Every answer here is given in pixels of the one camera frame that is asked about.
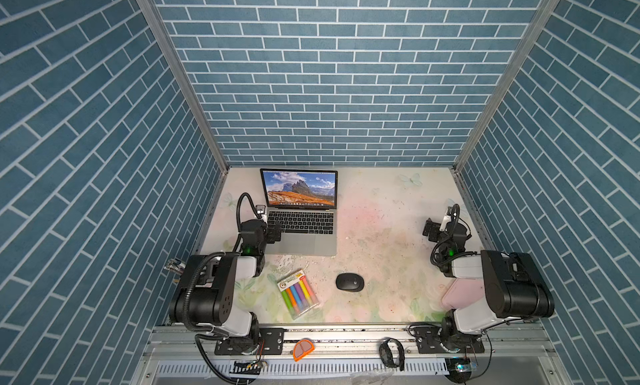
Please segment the black wireless mouse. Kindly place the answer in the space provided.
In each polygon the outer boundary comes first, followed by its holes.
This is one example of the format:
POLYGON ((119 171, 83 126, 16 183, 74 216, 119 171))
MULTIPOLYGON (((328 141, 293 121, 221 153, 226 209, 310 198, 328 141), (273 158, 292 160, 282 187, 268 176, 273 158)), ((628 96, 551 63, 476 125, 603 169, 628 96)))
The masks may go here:
POLYGON ((363 277, 356 273, 340 273, 335 280, 338 290, 350 293, 359 293, 364 289, 363 277))

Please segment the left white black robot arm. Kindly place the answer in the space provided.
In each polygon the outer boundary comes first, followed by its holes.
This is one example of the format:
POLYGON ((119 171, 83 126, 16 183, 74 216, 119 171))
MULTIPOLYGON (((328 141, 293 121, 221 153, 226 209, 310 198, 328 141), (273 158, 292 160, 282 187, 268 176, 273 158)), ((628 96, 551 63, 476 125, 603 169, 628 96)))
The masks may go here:
POLYGON ((259 329, 257 315, 233 305, 238 279, 258 277, 265 265, 266 246, 281 239, 280 228, 269 228, 249 193, 236 206, 238 236, 226 252, 191 256, 169 304, 169 318, 194 333, 204 357, 205 342, 218 343, 222 352, 250 354, 268 340, 259 329))

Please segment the silver laptop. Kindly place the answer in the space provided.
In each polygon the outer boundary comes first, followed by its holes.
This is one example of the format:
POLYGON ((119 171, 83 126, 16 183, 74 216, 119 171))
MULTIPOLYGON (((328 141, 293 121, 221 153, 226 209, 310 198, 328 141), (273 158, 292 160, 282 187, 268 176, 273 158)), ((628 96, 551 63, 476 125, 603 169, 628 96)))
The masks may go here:
POLYGON ((260 170, 270 229, 281 238, 266 247, 271 255, 333 257, 338 251, 338 172, 260 170))

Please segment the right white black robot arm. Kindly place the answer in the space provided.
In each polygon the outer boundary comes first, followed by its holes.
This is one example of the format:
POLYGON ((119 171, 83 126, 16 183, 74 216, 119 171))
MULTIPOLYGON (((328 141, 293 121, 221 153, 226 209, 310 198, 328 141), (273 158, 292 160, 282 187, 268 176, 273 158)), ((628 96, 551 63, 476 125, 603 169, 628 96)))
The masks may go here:
POLYGON ((467 227, 452 217, 426 221, 423 236, 434 243, 430 261, 453 280, 443 297, 450 306, 435 335, 452 352, 483 351, 483 332, 500 325, 555 313, 553 296, 532 257, 492 250, 471 252, 467 227))

